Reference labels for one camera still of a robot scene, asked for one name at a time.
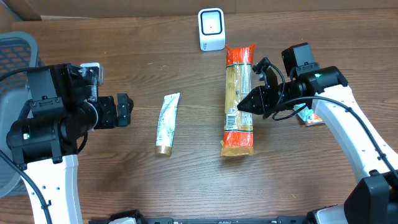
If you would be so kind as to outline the white shampoo tube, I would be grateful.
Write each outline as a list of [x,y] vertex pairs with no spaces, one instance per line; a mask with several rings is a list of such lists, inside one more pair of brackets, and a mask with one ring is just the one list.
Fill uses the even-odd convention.
[[180,93],[164,96],[155,141],[157,156],[171,156],[179,99]]

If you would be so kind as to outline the teal snack packet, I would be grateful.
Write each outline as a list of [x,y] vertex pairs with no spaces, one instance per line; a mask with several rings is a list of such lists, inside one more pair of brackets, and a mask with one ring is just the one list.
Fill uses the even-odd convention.
[[294,111],[298,111],[297,115],[304,122],[310,121],[314,118],[314,112],[312,109],[309,109],[305,103],[294,105]]

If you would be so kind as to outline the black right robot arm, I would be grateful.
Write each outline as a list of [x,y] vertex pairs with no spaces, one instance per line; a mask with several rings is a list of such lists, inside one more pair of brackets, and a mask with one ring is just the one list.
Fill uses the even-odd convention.
[[303,104],[314,110],[349,160],[357,185],[342,205],[279,217],[278,223],[397,223],[397,153],[361,111],[347,79],[335,66],[320,68],[308,43],[281,53],[289,82],[278,83],[264,57],[253,70],[264,82],[238,105],[240,111],[274,118]]

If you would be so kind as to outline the orange tissue packet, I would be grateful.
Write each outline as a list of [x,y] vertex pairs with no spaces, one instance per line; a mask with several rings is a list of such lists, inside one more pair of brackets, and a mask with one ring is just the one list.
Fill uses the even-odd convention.
[[306,126],[313,126],[316,124],[323,124],[323,120],[315,113],[308,115],[307,120],[305,121]]

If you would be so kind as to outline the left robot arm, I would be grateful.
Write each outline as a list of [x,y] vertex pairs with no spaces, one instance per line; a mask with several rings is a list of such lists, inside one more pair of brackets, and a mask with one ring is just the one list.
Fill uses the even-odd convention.
[[99,96],[98,63],[19,68],[1,79],[17,73],[26,73],[32,97],[7,133],[12,156],[1,157],[23,178],[35,223],[82,223],[78,154],[90,130],[129,126],[133,100]]

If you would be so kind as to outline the orange spaghetti packet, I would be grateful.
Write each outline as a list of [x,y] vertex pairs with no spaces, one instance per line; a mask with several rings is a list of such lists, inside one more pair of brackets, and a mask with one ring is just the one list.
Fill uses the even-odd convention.
[[226,49],[224,137],[221,141],[221,155],[251,156],[254,154],[252,114],[238,110],[238,104],[252,90],[251,69],[255,45]]

